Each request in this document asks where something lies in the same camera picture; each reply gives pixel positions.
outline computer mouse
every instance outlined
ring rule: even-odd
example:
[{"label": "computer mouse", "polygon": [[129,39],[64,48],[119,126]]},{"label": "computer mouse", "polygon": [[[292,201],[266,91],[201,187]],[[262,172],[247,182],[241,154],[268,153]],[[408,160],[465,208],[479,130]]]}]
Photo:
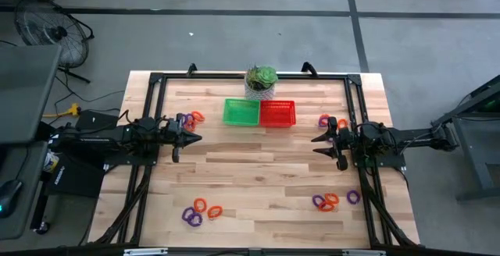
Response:
[{"label": "computer mouse", "polygon": [[0,186],[0,218],[7,218],[14,212],[22,186],[19,180],[10,180]]}]

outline gray floor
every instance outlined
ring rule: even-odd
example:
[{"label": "gray floor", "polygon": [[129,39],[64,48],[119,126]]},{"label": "gray floor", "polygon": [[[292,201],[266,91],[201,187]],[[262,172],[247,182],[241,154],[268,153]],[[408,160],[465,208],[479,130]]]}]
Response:
[{"label": "gray floor", "polygon": [[[66,6],[148,9],[346,10],[347,0],[56,0]],[[356,0],[363,11],[497,12],[499,0]],[[310,61],[319,71],[359,72],[349,18],[261,16],[80,15],[95,30],[91,53],[75,69],[92,79],[70,81],[87,98],[125,88],[132,69],[241,70],[268,64],[297,70]],[[0,39],[22,44],[13,15],[0,15]],[[361,19],[370,72],[382,73],[394,125],[422,128],[458,104],[464,94],[500,73],[498,20]],[[52,103],[66,94],[52,88]],[[70,98],[61,103],[66,108]],[[121,95],[84,108],[119,108]],[[499,254],[500,200],[459,204],[455,195],[476,188],[457,150],[406,152],[412,205],[422,244],[441,249]],[[74,245],[95,201],[61,197],[48,210],[53,229],[26,232],[0,250]]]}]

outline plastic basket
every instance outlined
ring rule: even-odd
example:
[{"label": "plastic basket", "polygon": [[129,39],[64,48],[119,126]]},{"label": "plastic basket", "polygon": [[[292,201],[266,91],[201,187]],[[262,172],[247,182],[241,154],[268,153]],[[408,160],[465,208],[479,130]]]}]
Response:
[{"label": "plastic basket", "polygon": [[258,126],[259,110],[259,101],[226,99],[223,121],[228,125]]},{"label": "plastic basket", "polygon": [[295,102],[261,101],[260,125],[267,127],[290,127],[295,125]]}]

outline wooden tabletop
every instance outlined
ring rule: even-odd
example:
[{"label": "wooden tabletop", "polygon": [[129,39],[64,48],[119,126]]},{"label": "wooden tabletop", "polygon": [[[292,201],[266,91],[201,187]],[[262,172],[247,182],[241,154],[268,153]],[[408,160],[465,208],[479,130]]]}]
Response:
[{"label": "wooden tabletop", "polygon": [[[131,119],[141,118],[149,74],[130,72],[122,112],[130,110]],[[370,120],[391,126],[381,75],[362,74],[362,85]],[[291,128],[224,125],[224,99],[243,97],[243,80],[168,81],[163,114],[175,117],[178,112],[200,111],[206,121],[195,132],[203,140],[186,147],[175,164],[170,157],[172,147],[161,148],[149,186],[141,246],[369,247],[363,205],[346,201],[349,190],[360,189],[357,170],[350,165],[338,171],[335,160],[312,152],[328,144],[310,142],[325,131],[317,126],[321,113],[348,119],[344,84],[278,81],[275,99],[295,101],[297,124]],[[99,238],[122,209],[129,174],[130,166],[123,165],[105,176],[90,241]],[[409,238],[418,242],[404,179],[386,168],[380,169],[380,178],[388,211]],[[335,212],[318,212],[311,196],[332,192],[341,199]],[[210,221],[204,213],[203,224],[190,227],[180,216],[197,197],[205,198],[209,206],[221,205],[223,215]],[[378,214],[374,219],[382,239]]]}]

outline orange ring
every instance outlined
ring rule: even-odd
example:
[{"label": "orange ring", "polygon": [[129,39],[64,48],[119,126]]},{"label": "orange ring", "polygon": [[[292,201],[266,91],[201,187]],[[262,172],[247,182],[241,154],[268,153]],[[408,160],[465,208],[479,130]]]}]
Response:
[{"label": "orange ring", "polygon": [[191,115],[193,116],[193,119],[195,119],[197,122],[202,123],[205,121],[205,117],[203,116],[203,114],[201,114],[198,111],[191,112]]},{"label": "orange ring", "polygon": [[329,202],[329,201],[323,201],[322,203],[320,203],[320,205],[318,206],[318,209],[321,211],[321,212],[330,212],[330,211],[333,211],[335,209],[335,204]]},{"label": "orange ring", "polygon": [[[214,210],[218,210],[216,214],[212,214],[212,211]],[[209,215],[209,219],[213,219],[215,217],[219,217],[222,214],[222,211],[223,211],[222,206],[216,205],[209,208],[207,214]]]},{"label": "orange ring", "polygon": [[[203,203],[203,208],[201,208],[201,209],[198,207],[198,203],[199,202]],[[195,199],[195,211],[198,212],[198,213],[202,213],[202,212],[205,212],[205,210],[206,210],[206,200],[205,200],[205,198],[200,198],[199,197],[199,198]]]},{"label": "orange ring", "polygon": [[184,124],[185,130],[189,132],[194,132],[196,130],[196,122],[193,119],[189,119],[185,124]]},{"label": "orange ring", "polygon": [[337,121],[337,128],[340,129],[340,128],[344,128],[344,127],[347,127],[348,126],[348,123],[347,123],[347,120],[346,119],[339,119]]},{"label": "orange ring", "polygon": [[338,196],[336,194],[325,194],[325,201],[328,201],[331,204],[338,204],[340,202],[340,200],[338,199]]}]

